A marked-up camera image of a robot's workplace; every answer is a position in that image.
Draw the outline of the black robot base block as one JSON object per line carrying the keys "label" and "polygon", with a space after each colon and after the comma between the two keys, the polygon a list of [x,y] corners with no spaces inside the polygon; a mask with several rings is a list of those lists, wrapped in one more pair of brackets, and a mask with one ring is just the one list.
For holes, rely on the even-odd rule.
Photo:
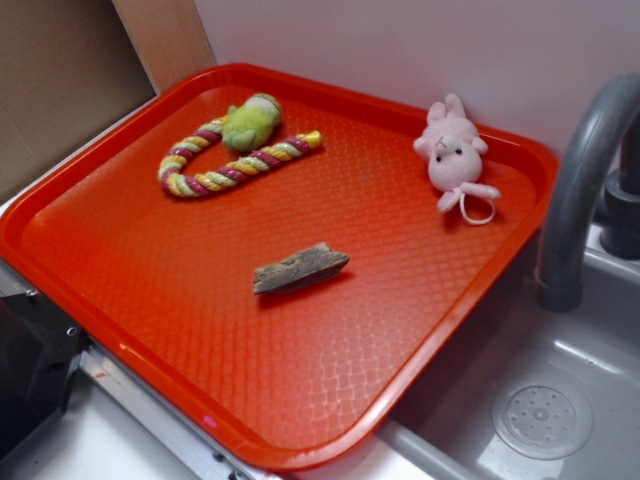
{"label": "black robot base block", "polygon": [[1,462],[66,413],[83,328],[35,288],[1,299]]}

